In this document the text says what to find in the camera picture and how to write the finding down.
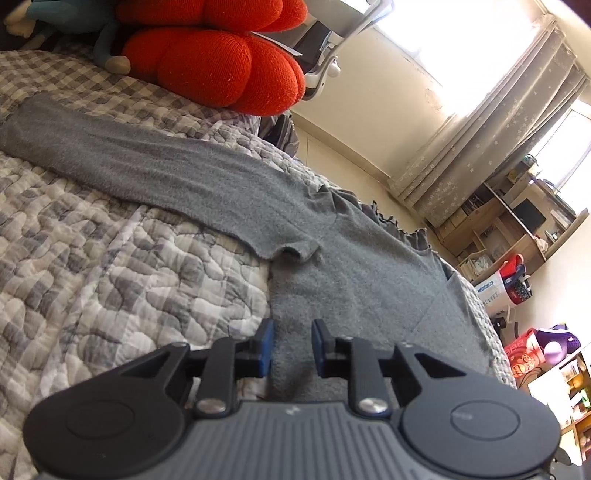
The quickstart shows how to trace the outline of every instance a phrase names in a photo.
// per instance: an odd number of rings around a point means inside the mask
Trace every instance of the teal plush toy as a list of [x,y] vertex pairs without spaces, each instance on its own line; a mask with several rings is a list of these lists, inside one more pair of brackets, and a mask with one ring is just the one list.
[[25,0],[5,19],[8,33],[28,38],[37,20],[49,25],[36,35],[23,50],[41,47],[58,31],[65,35],[100,32],[93,54],[95,63],[111,73],[128,74],[129,60],[111,56],[111,45],[119,24],[115,19],[116,0]]

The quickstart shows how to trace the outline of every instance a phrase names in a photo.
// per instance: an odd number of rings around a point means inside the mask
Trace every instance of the sunlight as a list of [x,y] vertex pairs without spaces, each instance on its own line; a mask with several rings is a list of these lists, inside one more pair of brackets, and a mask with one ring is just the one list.
[[378,24],[467,115],[527,49],[535,29],[515,0],[397,0]]

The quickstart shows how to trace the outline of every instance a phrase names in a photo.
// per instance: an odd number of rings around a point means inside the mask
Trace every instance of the gray t-shirt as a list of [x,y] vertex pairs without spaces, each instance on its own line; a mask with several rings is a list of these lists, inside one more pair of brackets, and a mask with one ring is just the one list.
[[406,340],[492,374],[493,353],[457,273],[424,232],[383,228],[349,193],[314,191],[245,154],[75,112],[48,94],[5,121],[0,148],[120,199],[185,214],[272,260],[270,398],[345,398],[344,381],[314,376],[314,319],[334,335],[384,349]]

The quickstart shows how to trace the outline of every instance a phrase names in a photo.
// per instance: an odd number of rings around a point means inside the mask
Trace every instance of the quilted bedspread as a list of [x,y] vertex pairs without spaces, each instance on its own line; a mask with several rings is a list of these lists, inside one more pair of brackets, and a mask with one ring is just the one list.
[[[334,186],[258,138],[258,118],[201,107],[75,53],[0,52],[0,115],[52,92],[89,115],[215,142],[308,184]],[[268,271],[235,239],[0,152],[0,477],[35,475],[21,428],[40,399],[169,342],[207,348],[223,336],[252,335],[270,314]],[[466,295],[499,379],[511,384],[467,282]],[[240,389],[247,398],[263,390],[260,381]]]

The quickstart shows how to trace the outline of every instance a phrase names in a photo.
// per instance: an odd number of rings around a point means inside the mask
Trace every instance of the red plush toy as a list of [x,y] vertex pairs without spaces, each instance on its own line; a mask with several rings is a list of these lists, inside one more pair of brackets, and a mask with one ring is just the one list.
[[289,30],[306,15],[303,0],[123,0],[117,7],[122,23],[154,27],[125,44],[130,75],[202,105],[261,116],[295,105],[306,83],[287,52],[249,32]]

